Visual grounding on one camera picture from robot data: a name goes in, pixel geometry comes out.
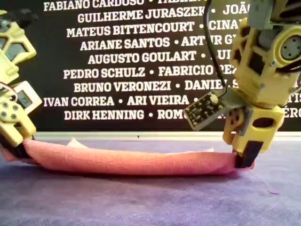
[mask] black banner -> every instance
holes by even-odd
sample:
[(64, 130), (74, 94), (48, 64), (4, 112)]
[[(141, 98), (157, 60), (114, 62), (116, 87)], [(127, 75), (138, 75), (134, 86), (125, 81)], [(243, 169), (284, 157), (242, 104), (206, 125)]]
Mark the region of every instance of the black banner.
[[(37, 50), (20, 67), (43, 99), (30, 116), (38, 131), (191, 131), (182, 110), (221, 89), (204, 37), (203, 0), (2, 0), (30, 8), (26, 31)], [(228, 60), (248, 1), (213, 0), (209, 28), (229, 86)], [(281, 128), (298, 131), (300, 95)], [(222, 131), (224, 119), (204, 131)]]

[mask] purple table surface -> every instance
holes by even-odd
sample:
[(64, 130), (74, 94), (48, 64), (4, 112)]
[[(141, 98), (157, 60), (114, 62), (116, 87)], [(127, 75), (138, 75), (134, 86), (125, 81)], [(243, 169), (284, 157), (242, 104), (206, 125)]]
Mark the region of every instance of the purple table surface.
[[(217, 141), (81, 142), (130, 151), (230, 152)], [(254, 170), (226, 177), (63, 175), (0, 157), (0, 226), (301, 226), (300, 145), (275, 141)]]

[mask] circuit board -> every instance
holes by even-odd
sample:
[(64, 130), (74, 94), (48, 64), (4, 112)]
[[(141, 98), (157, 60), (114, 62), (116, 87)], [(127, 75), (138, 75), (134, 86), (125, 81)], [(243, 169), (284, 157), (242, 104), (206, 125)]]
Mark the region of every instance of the circuit board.
[(192, 129), (200, 130), (223, 114), (224, 108), (224, 104), (218, 97), (209, 92), (186, 107), (184, 112)]

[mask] pink towel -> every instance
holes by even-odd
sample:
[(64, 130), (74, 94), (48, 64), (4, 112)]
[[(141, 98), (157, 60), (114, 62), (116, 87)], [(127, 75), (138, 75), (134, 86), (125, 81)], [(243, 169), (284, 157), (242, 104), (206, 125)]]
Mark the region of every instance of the pink towel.
[[(227, 174), (237, 170), (235, 153), (129, 152), (92, 149), (80, 143), (58, 145), (34, 140), (25, 140), (24, 146), (34, 163), (49, 170), (70, 173), (166, 176)], [(6, 150), (2, 152), (8, 161), (16, 160)]]

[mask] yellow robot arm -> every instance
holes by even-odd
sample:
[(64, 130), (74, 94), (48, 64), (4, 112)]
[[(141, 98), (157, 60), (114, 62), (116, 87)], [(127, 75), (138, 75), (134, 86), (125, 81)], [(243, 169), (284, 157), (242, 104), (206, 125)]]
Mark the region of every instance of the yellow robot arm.
[(36, 55), (23, 29), (32, 19), (27, 9), (0, 10), (0, 143), (17, 158), (29, 157), (22, 142), (36, 128), (28, 114), (42, 103), (28, 82), (9, 85), (19, 77), (17, 64)]
[[(210, 4), (207, 1), (205, 12)], [(238, 168), (250, 167), (259, 153), (269, 149), (284, 122), (281, 107), (300, 90), (296, 83), (301, 72), (301, 1), (250, 4), (231, 52), (238, 88), (211, 91), (184, 110), (194, 130), (227, 114), (223, 140), (238, 154)]]

